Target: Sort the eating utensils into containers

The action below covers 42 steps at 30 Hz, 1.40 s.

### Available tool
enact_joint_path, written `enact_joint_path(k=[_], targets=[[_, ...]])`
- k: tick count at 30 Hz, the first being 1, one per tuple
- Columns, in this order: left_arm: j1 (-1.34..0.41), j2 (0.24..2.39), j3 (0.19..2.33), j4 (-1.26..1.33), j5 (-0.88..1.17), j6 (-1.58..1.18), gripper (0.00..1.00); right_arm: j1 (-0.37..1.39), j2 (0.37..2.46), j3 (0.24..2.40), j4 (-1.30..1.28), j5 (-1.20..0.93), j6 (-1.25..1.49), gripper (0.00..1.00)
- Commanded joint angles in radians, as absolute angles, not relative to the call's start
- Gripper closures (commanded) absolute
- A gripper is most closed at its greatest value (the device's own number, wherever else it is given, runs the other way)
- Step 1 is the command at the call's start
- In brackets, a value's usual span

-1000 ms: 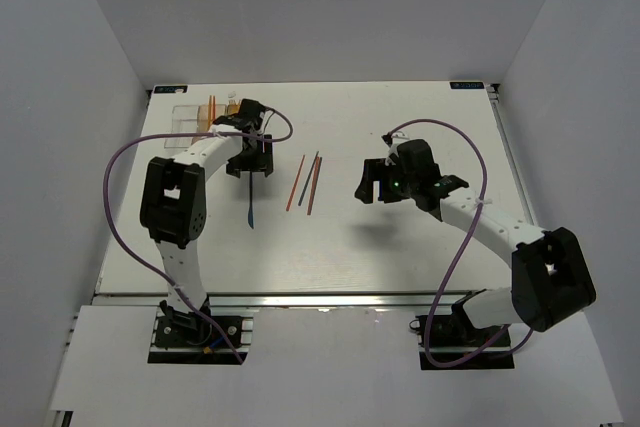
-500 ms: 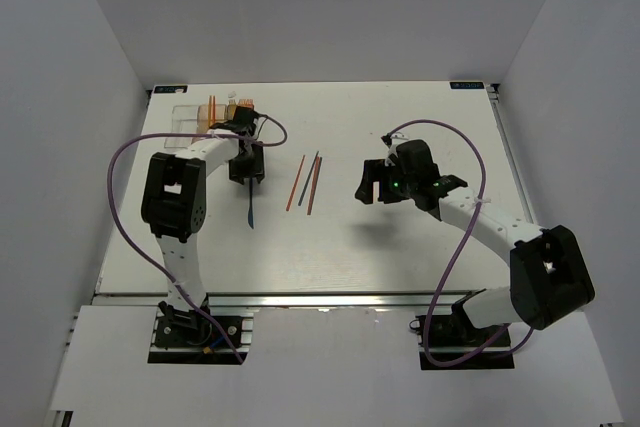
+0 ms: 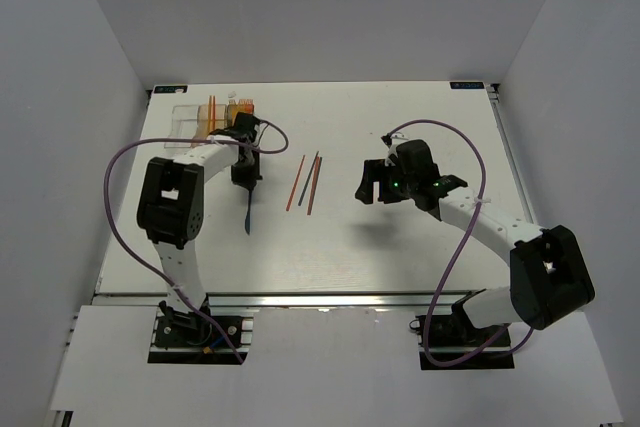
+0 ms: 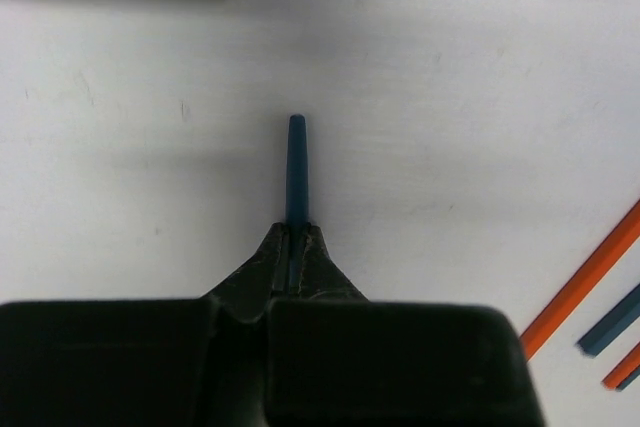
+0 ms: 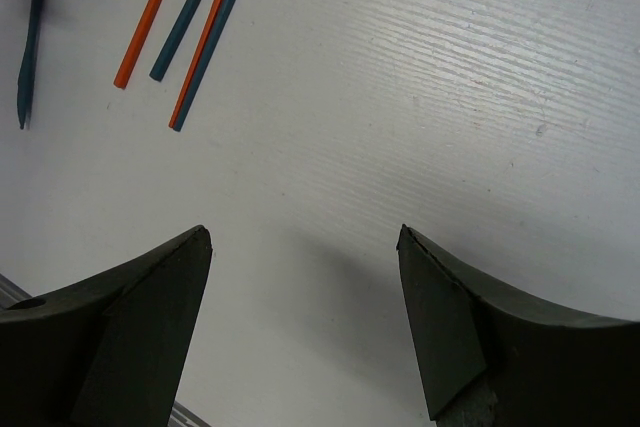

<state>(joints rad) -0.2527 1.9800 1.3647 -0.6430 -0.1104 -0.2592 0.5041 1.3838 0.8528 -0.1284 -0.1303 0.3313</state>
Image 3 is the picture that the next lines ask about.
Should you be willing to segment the red-orange plastic knife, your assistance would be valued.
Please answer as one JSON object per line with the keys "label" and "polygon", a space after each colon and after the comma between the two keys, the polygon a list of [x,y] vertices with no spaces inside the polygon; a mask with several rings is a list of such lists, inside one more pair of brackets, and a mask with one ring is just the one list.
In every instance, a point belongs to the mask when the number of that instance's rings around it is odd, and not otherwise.
{"label": "red-orange plastic knife", "polygon": [[210,96],[210,122],[209,122],[209,129],[210,132],[214,131],[216,129],[216,114],[217,114],[217,107],[216,107],[216,96],[215,95],[211,95]]}

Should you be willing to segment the red-orange plastic fork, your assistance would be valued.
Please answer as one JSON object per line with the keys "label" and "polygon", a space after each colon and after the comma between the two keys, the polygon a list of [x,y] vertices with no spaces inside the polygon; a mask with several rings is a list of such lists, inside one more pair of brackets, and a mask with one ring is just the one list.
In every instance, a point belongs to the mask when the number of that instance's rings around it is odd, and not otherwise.
{"label": "red-orange plastic fork", "polygon": [[246,113],[253,114],[254,113],[254,103],[252,99],[244,99],[246,102]]}

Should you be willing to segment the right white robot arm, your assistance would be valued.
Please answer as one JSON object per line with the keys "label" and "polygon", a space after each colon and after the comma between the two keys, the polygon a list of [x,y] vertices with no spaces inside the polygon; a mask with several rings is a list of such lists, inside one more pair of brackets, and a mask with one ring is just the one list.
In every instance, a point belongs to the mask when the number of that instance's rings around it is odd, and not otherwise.
{"label": "right white robot arm", "polygon": [[391,144],[385,158],[365,161],[355,197],[366,205],[411,200],[436,220],[470,230],[505,262],[508,286],[471,293],[453,305],[451,331],[463,345],[477,344],[494,325],[523,322],[544,330],[595,298],[570,229],[543,228],[481,201],[466,181],[440,173],[423,140]]}

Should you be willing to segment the yellow-orange plastic fork bent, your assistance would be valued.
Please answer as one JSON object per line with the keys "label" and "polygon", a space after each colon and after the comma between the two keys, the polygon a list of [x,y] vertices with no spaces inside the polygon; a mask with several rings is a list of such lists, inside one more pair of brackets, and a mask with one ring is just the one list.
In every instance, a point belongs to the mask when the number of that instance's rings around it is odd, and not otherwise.
{"label": "yellow-orange plastic fork bent", "polygon": [[227,118],[231,123],[234,122],[234,119],[238,113],[238,107],[239,105],[236,103],[229,103],[227,105]]}

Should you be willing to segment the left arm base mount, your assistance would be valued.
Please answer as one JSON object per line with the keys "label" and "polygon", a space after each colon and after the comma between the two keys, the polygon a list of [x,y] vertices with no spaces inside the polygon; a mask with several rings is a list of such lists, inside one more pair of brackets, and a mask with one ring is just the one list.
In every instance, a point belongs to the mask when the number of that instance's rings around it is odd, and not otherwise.
{"label": "left arm base mount", "polygon": [[194,312],[159,303],[147,362],[171,365],[241,365],[251,344],[253,318],[214,315],[224,334]]}

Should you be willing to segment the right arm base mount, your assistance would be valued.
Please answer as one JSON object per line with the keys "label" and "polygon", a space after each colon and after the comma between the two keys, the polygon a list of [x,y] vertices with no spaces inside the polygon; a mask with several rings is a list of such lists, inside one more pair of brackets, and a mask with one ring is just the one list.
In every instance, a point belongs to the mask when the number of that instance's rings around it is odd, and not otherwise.
{"label": "right arm base mount", "polygon": [[[501,326],[494,325],[482,329],[464,327],[454,317],[449,304],[438,305],[431,319],[428,344],[431,356],[439,362],[449,362],[472,352],[474,349],[496,335]],[[409,331],[418,337],[420,369],[422,371],[443,370],[433,364],[424,349],[424,327],[426,316],[418,315],[409,322]],[[510,353],[511,337],[503,332],[491,345],[471,359],[449,367],[449,370],[510,370],[515,368],[513,354]]]}

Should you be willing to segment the red-orange chopstick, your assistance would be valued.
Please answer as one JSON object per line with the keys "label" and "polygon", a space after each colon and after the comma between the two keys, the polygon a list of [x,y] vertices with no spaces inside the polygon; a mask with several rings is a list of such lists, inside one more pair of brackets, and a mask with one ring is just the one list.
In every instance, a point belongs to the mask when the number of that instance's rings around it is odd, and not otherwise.
{"label": "red-orange chopstick", "polygon": [[289,194],[289,197],[288,197],[288,200],[287,200],[287,204],[286,204],[286,208],[285,208],[286,212],[289,212],[291,207],[292,207],[294,196],[295,196],[295,193],[296,193],[296,190],[297,190],[297,186],[298,186],[298,183],[299,183],[299,179],[300,179],[300,176],[301,176],[301,173],[302,173],[302,168],[303,168],[303,166],[305,164],[305,161],[306,161],[306,155],[303,154],[301,159],[300,159],[300,162],[299,162],[299,165],[298,165],[298,168],[297,168],[297,171],[296,171],[296,176],[294,178],[294,181],[293,181],[293,184],[292,184],[292,187],[291,187],[291,191],[290,191],[290,194]]}
{"label": "red-orange chopstick", "polygon": [[307,211],[306,211],[307,216],[311,216],[313,211],[313,205],[314,205],[314,200],[316,196],[317,184],[319,180],[322,160],[323,158],[319,156],[314,163],[314,170],[313,170],[312,181],[311,181],[311,190],[309,194],[309,200],[308,200]]}

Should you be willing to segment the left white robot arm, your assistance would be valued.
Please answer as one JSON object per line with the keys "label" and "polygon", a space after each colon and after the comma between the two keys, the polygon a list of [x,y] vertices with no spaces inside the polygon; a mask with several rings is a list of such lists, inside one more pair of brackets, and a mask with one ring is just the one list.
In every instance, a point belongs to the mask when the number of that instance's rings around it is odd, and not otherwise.
{"label": "left white robot arm", "polygon": [[172,281],[167,308],[180,316],[177,334],[191,346],[205,343],[212,325],[194,311],[208,308],[195,251],[205,220],[205,184],[229,169],[234,185],[253,192],[262,179],[260,154],[253,149],[259,125],[254,115],[239,113],[231,127],[213,131],[185,153],[154,157],[147,165],[136,220]]}

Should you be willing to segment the yellow-orange plastic knife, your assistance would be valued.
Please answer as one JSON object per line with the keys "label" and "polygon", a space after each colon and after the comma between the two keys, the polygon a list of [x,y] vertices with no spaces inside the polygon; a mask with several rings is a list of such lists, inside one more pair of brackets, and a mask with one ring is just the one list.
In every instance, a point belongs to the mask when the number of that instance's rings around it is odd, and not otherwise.
{"label": "yellow-orange plastic knife", "polygon": [[210,129],[209,129],[209,125],[210,125],[210,124],[209,124],[209,122],[210,122],[210,110],[209,110],[209,109],[210,109],[210,101],[208,100],[208,109],[207,109],[207,130],[206,130],[207,135],[210,135],[210,133],[211,133],[211,132],[210,132]]}

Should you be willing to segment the blue plastic knife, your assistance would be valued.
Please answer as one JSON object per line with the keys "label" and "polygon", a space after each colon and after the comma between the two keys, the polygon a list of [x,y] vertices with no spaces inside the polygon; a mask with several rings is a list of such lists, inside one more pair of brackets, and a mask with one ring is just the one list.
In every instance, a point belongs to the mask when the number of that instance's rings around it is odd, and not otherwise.
{"label": "blue plastic knife", "polygon": [[247,209],[246,209],[246,214],[244,219],[244,230],[248,236],[251,234],[252,200],[253,200],[253,189],[249,189],[247,190]]}

